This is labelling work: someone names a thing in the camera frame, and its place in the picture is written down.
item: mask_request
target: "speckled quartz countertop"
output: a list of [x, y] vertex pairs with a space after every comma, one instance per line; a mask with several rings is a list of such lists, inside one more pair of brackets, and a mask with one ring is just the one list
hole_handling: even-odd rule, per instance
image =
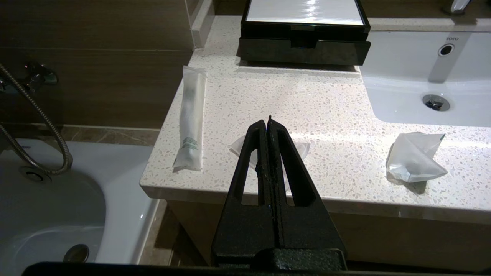
[[[491, 223], [491, 128], [380, 121], [357, 68], [241, 66], [240, 20], [216, 16], [206, 47], [190, 61], [208, 72], [202, 171], [172, 169], [181, 85], [140, 181], [150, 197], [223, 203], [238, 160], [229, 145], [271, 114], [294, 141], [311, 143], [304, 163], [330, 211]], [[391, 144], [416, 131], [447, 134], [435, 160], [449, 173], [424, 187], [392, 184], [385, 171]], [[255, 193], [257, 178], [249, 171], [245, 193]]]

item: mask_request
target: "white bathtub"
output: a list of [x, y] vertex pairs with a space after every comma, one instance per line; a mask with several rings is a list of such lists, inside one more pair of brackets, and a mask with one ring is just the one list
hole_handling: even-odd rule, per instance
[[[40, 140], [19, 139], [35, 160], [58, 166], [61, 154]], [[13, 151], [0, 155], [0, 275], [63, 261], [71, 247], [87, 262], [136, 264], [157, 201], [138, 185], [151, 147], [67, 142], [72, 170], [47, 176]]]

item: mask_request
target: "sink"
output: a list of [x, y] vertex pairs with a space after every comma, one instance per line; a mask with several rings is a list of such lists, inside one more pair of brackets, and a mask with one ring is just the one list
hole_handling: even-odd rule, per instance
[[360, 67], [385, 122], [491, 127], [491, 33], [370, 32]]

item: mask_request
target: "brown wall tile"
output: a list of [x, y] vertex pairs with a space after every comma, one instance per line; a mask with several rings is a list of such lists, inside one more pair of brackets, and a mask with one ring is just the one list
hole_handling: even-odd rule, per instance
[[184, 0], [3, 0], [3, 47], [192, 50]]
[[[35, 94], [60, 124], [160, 128], [191, 51], [0, 49], [0, 62], [21, 75], [23, 61], [55, 70], [59, 83]], [[0, 94], [0, 120], [40, 122], [18, 94]]]

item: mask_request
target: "black tissue box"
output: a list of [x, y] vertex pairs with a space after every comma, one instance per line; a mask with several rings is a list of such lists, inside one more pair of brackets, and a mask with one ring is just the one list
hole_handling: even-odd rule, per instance
[[363, 65], [369, 31], [359, 0], [249, 0], [239, 55], [246, 61]]

